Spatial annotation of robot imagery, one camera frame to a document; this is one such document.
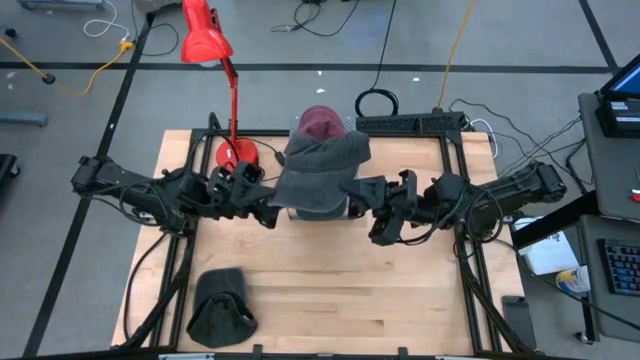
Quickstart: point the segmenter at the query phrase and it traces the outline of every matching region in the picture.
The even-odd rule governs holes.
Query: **wooden tabletop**
[[[189,130],[165,132],[155,176],[183,165],[189,138]],[[288,140],[256,139],[279,150]],[[464,133],[463,140],[471,181],[495,179],[486,134]],[[259,144],[258,149],[265,177],[277,176],[280,166],[273,152]],[[455,169],[453,148],[450,153]],[[393,180],[401,170],[411,169],[418,176],[419,192],[443,171],[435,139],[372,138],[371,154],[372,159],[360,166],[360,177],[385,175]],[[273,186],[275,180],[267,184]],[[452,253],[453,232],[436,231],[419,246],[380,247],[367,237],[372,224],[370,216],[355,221],[290,220],[286,211],[280,212],[274,230],[252,217],[200,220],[178,349],[211,351],[185,331],[200,274],[241,267],[258,330],[246,342],[216,352],[251,352],[254,344],[262,344],[267,353],[397,354],[398,347],[407,347],[413,355],[472,354],[462,281]],[[410,237],[426,229],[405,226],[402,234]],[[157,229],[141,229],[132,266],[159,235]],[[511,241],[506,230],[500,238]],[[130,331],[158,299],[168,244],[165,240],[138,271],[131,292]],[[502,312],[502,296],[524,294],[516,260],[512,250],[497,243],[484,245],[484,252],[493,301]],[[180,252],[176,269],[181,258]],[[476,308],[483,347],[489,349],[485,316],[477,301]],[[168,343],[173,312],[172,303],[165,313],[161,344]],[[123,341],[121,309],[112,343]],[[503,348],[508,350],[504,341]]]

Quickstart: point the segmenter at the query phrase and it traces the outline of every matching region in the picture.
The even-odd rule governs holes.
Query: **yellow cable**
[[[6,46],[14,54],[16,54],[16,56],[19,57],[20,60],[24,61],[25,64],[27,64],[31,69],[33,69],[35,72],[37,72],[40,76],[42,76],[43,78],[48,77],[47,74],[45,74],[42,70],[38,69],[35,65],[33,65],[29,60],[27,60],[27,58],[25,58],[22,54],[20,54],[20,52],[18,50],[16,50],[13,46],[11,46],[9,43],[7,43],[3,38],[0,38],[0,43],[2,43],[4,46]],[[93,83],[94,83],[96,77],[98,76],[98,74],[102,70],[108,68],[113,63],[118,61],[118,59],[120,59],[122,57],[122,55],[124,55],[124,53],[126,53],[127,51],[129,51],[131,49],[133,49],[133,43],[128,42],[128,41],[120,41],[120,52],[118,53],[118,55],[116,55],[116,57],[114,57],[108,63],[102,65],[100,68],[98,68],[98,70],[96,70],[93,73],[93,75],[91,75],[91,79],[89,80],[89,85],[87,85],[87,88],[84,89],[83,92],[74,91],[74,90],[69,89],[68,87],[66,87],[64,85],[58,85],[58,88],[60,90],[64,91],[64,92],[66,92],[67,94],[71,94],[71,95],[75,95],[75,96],[87,95],[89,93],[89,91],[91,90],[91,88],[93,87]]]
[[[473,10],[473,6],[475,5],[476,0],[469,1],[469,7],[467,8],[467,12],[464,14],[464,20],[462,21],[462,25],[460,25],[460,29],[458,30],[458,36],[456,37],[456,41],[453,43],[453,48],[451,48],[451,54],[449,55],[449,61],[447,62],[447,67],[444,70],[444,79],[442,80],[442,89],[440,89],[440,96],[438,97],[438,102],[436,103],[436,107],[439,108],[442,104],[442,98],[444,98],[444,90],[447,87],[447,78],[449,77],[449,68],[451,68],[451,63],[453,63],[453,57],[456,54],[456,50],[458,49],[458,43],[460,42],[460,38],[462,38],[462,33],[464,32],[465,26],[467,26],[467,21],[469,20],[469,16],[471,15],[471,10]]]
[[[47,77],[47,74],[45,74],[44,72],[42,72],[42,70],[38,69],[35,65],[33,65],[31,63],[31,61],[27,60],[26,57],[22,56],[22,54],[20,54],[20,52],[18,50],[16,50],[13,46],[11,46],[8,42],[6,42],[3,38],[0,38],[0,43],[4,46],[7,47],[7,49],[11,50],[11,52],[13,52],[14,54],[16,54],[17,57],[20,58],[20,60],[24,61],[25,64],[27,64],[30,68],[32,68],[35,72],[37,72],[38,74],[40,74],[40,76],[42,76],[43,78]]]

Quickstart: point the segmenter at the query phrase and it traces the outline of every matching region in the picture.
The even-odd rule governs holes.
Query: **white cable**
[[[469,124],[471,126],[473,126],[474,123],[476,122],[481,122],[483,124],[485,124],[485,126],[489,129],[489,133],[491,133],[491,138],[493,139],[493,147],[495,149],[494,154],[493,154],[493,158],[497,158],[498,155],[500,154],[500,151],[498,149],[498,139],[496,139],[496,134],[493,133],[493,128],[491,128],[491,125],[489,125],[489,123],[485,120],[485,119],[475,119],[473,121],[471,121]]]
[[[113,20],[111,21],[107,21],[107,20],[102,20],[102,19],[93,19],[93,20],[89,20],[84,24],[84,27],[82,28],[82,31],[84,31],[84,34],[89,36],[89,37],[99,37],[104,35],[107,31],[109,31],[109,29],[112,26],[118,27],[124,31],[126,31],[126,35],[122,38],[122,41],[127,41],[127,39],[129,39],[129,35],[131,35],[131,33],[129,32],[129,29],[120,25],[120,24],[116,24],[115,21],[118,18],[118,10],[116,9],[115,5],[113,5],[111,3],[111,1],[109,0],[105,0],[104,2],[106,2],[107,4],[109,4],[111,6],[111,8],[113,9]],[[87,26],[89,26],[89,24],[93,24],[93,23],[100,23],[100,24],[107,24],[107,27],[104,28],[104,30],[102,30],[101,32],[97,33],[97,34],[91,34],[87,31]]]

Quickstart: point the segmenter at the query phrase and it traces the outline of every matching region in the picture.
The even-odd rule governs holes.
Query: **gray cloth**
[[[295,134],[285,154],[269,205],[316,213],[335,211],[347,197],[341,182],[355,178],[358,166],[371,158],[369,136],[358,131],[323,142]]]

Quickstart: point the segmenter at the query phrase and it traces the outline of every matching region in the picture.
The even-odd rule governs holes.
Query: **floor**
[[[129,1],[112,2],[118,10],[117,22],[133,31]],[[270,32],[275,25],[291,23],[298,3],[215,2],[238,64],[241,128],[287,128],[292,117],[318,103],[332,106],[342,116],[354,116],[355,97],[373,83],[392,1],[362,0],[334,37]],[[312,27],[333,31],[352,4],[328,0]],[[398,2],[378,86],[396,93],[401,113],[428,112],[435,104],[467,4],[463,0]],[[585,8],[592,11],[595,22],[590,24]],[[83,34],[87,20],[110,18],[108,6],[106,12],[44,5],[27,11],[13,1],[2,1],[0,24],[18,30],[19,38],[12,43],[29,59],[54,74],[59,83],[81,89],[92,70],[115,55],[123,37],[119,29],[99,38]],[[639,12],[640,3],[634,0],[618,0],[615,6],[606,0],[478,0],[455,57],[454,63],[460,66],[449,77],[443,104],[448,106],[456,98],[484,103],[541,141],[576,118],[578,94],[601,87],[611,77],[611,68],[623,66],[640,51],[640,43],[629,35],[640,30],[635,21]],[[140,29],[144,16],[135,10],[135,19]],[[153,24],[161,23],[172,24],[184,38],[186,26],[179,9],[159,13]],[[594,26],[601,31],[600,41]],[[89,30],[100,29],[96,25]],[[168,27],[155,29],[144,52],[166,51],[174,39]],[[204,127],[210,111],[220,118],[229,116],[229,92],[222,72],[180,65],[177,50],[165,56],[142,56],[137,71],[128,71],[127,77],[132,56],[127,53],[104,71],[87,96],[74,97],[43,84],[10,52],[0,49],[0,108],[42,111],[50,120],[46,128],[0,125],[0,151],[16,154],[23,170],[0,202],[1,358],[25,352],[58,257],[66,253],[63,246],[78,207],[69,179],[80,156],[96,153],[105,129],[114,132],[108,155],[150,175],[165,129]],[[390,111],[384,100],[373,97],[362,106],[367,114]],[[464,110],[471,119],[485,119],[496,132],[519,139],[525,150],[533,148],[506,121],[485,110],[460,103],[454,109]],[[554,139],[548,149],[582,136],[578,124]],[[519,158],[519,150],[513,140],[502,136],[497,140],[501,155],[495,162],[501,171]],[[108,142],[102,144],[107,150]],[[556,159],[564,162],[569,151],[555,153]],[[589,180],[584,149],[574,162],[580,176]],[[579,191],[565,173],[562,176],[570,188],[564,203]],[[542,215],[562,203],[530,206],[525,211]],[[90,206],[42,342],[39,347],[30,343],[27,353],[109,346],[137,233],[137,226],[119,214],[100,204]],[[523,283],[539,347],[547,354],[593,359],[640,354],[640,345],[615,339],[604,338],[591,347],[578,343],[572,333],[583,328],[580,307],[524,274]]]

